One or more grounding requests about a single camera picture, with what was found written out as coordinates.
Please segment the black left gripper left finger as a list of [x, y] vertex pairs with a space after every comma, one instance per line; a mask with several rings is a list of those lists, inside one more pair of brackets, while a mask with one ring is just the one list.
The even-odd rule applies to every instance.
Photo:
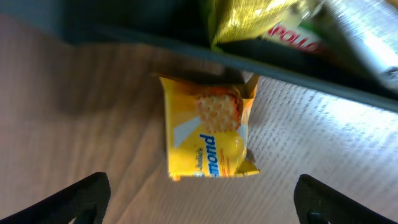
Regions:
[[7, 223], [102, 224], [111, 196], [105, 172], [95, 172], [73, 185], [9, 217]]

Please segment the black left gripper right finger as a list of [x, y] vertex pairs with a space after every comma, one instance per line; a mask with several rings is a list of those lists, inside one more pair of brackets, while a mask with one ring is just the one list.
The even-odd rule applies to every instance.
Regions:
[[307, 174], [295, 186], [294, 205], [300, 224], [397, 224]]

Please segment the yellow almond biscuit packet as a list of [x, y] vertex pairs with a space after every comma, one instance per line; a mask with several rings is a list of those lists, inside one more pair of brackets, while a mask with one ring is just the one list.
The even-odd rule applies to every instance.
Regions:
[[198, 84], [160, 76], [165, 101], [169, 177], [245, 177], [248, 123], [259, 77], [242, 84]]

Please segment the green yellow snack packet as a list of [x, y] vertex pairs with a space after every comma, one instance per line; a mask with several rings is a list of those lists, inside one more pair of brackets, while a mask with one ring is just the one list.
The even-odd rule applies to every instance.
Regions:
[[309, 23], [322, 10], [319, 0], [206, 0], [200, 1], [212, 50], [220, 44], [270, 39], [280, 26], [296, 29]]

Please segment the black box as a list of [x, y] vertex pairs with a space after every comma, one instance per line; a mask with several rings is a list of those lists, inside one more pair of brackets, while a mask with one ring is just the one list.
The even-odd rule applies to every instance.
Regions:
[[1, 12], [70, 44], [143, 43], [257, 72], [265, 77], [397, 111], [397, 95], [377, 80], [261, 40], [226, 44], [213, 52], [199, 25], [197, 1], [1, 0]]

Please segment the yellow peanut butter biscuit packet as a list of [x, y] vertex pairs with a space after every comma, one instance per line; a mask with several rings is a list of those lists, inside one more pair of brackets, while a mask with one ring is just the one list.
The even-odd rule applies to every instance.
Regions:
[[380, 0], [328, 0], [349, 50], [374, 75], [397, 73], [397, 8]]

